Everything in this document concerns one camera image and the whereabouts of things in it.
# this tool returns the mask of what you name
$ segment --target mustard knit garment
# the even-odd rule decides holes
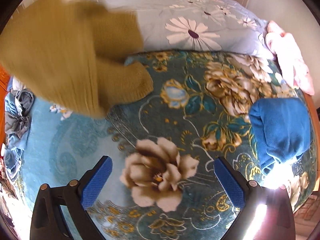
[[[0,35],[0,63],[33,93],[91,117],[153,91],[144,66],[123,66],[143,47],[136,17],[79,0],[40,0]]]

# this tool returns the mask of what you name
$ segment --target blue gripper pad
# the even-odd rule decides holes
[[[245,205],[245,194],[242,187],[239,185],[220,158],[214,160],[213,167],[214,173],[216,174],[233,206],[242,209]]]
[[[81,205],[86,210],[92,207],[97,200],[100,191],[107,182],[112,172],[112,160],[107,158],[104,163],[98,168],[96,173],[92,176],[89,183],[84,187],[81,195]]]

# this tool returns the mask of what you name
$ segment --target metal screw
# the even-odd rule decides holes
[[[48,184],[42,184],[42,185],[40,186],[40,189],[41,189],[41,190],[45,190],[45,189],[47,189],[47,187],[48,187]]]
[[[250,181],[249,181],[249,185],[250,185],[251,187],[256,187],[256,186],[258,185],[258,183],[257,183],[255,180],[250,180]]]
[[[71,187],[77,186],[78,185],[78,181],[76,179],[73,179],[72,181],[69,182],[69,185]]]

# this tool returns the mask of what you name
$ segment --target purple flower center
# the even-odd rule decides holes
[[[199,38],[199,35],[196,34],[195,32],[193,32],[192,30],[188,30],[188,33],[189,33],[189,35],[190,35],[192,38],[194,38],[194,39]]]

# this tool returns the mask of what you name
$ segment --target pink clothing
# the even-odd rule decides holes
[[[301,51],[291,33],[286,33],[274,21],[268,24],[266,44],[278,57],[282,77],[292,88],[311,96],[315,94],[308,66],[304,63]]]

